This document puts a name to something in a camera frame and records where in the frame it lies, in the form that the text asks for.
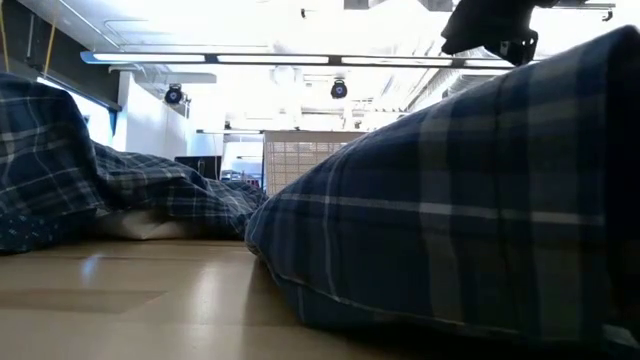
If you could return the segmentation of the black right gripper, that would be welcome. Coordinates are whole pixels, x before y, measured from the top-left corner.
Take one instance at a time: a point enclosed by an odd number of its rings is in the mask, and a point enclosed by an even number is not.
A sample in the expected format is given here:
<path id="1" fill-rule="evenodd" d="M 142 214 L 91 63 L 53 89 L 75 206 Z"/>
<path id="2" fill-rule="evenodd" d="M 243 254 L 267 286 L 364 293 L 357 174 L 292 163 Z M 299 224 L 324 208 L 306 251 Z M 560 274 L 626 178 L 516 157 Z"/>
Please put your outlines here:
<path id="1" fill-rule="evenodd" d="M 484 47 L 512 65 L 534 58 L 538 33 L 529 27 L 535 7 L 551 8 L 558 0 L 460 0 L 442 30 L 442 51 L 458 54 Z"/>

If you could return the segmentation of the blue plaid shirt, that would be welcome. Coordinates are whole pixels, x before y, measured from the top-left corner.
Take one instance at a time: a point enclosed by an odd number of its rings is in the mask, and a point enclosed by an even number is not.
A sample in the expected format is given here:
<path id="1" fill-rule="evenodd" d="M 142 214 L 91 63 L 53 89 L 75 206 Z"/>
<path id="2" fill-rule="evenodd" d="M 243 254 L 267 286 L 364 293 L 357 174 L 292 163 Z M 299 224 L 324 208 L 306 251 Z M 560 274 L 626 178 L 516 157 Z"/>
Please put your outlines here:
<path id="1" fill-rule="evenodd" d="M 640 29 L 349 142 L 276 194 L 91 140 L 0 73 L 0 213 L 239 240 L 0 255 L 0 360 L 640 360 Z"/>

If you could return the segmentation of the white laundry basket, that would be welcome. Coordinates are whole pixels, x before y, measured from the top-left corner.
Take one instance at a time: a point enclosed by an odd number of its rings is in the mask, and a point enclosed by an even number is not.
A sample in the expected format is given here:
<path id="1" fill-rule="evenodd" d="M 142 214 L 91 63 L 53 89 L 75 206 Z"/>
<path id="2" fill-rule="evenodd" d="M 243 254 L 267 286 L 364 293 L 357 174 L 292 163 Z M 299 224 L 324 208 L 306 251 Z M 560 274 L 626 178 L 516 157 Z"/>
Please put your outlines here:
<path id="1" fill-rule="evenodd" d="M 337 152 L 363 132 L 265 131 L 264 180 L 269 196 Z"/>

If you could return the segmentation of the long ceiling light bar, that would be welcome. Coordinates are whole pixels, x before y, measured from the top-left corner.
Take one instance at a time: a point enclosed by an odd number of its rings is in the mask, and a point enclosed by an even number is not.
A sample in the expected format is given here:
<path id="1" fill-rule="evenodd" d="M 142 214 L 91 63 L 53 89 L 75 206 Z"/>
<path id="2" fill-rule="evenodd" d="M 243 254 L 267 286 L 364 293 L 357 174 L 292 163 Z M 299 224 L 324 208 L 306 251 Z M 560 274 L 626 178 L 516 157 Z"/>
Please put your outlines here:
<path id="1" fill-rule="evenodd" d="M 264 65 L 264 66 L 328 66 L 371 68 L 455 68 L 477 70 L 509 70 L 507 61 L 496 58 L 401 57 L 373 55 L 307 55 L 275 53 L 149 53 L 83 51 L 80 58 L 87 64 L 198 64 L 198 65 Z"/>

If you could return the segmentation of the black monitor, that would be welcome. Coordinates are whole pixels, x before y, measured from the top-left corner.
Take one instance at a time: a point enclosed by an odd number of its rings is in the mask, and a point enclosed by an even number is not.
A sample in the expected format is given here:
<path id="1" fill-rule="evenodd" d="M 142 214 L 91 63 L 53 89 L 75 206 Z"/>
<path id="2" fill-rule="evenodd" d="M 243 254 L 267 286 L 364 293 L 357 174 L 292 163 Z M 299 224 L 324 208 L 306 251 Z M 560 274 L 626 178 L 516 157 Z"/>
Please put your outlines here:
<path id="1" fill-rule="evenodd" d="M 221 156 L 178 156 L 174 161 L 194 169 L 205 178 L 221 178 Z"/>

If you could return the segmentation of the cream folded garment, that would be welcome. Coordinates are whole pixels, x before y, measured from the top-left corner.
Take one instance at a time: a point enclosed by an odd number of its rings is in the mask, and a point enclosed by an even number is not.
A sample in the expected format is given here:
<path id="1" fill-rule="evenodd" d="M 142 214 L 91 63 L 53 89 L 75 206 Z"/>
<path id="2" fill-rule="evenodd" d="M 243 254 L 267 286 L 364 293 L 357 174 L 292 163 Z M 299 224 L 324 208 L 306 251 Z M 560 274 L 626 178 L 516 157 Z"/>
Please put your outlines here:
<path id="1" fill-rule="evenodd" d="M 88 228 L 97 237 L 129 240 L 239 240 L 232 230 L 197 220 L 170 217 L 154 210 L 127 210 L 98 216 Z"/>

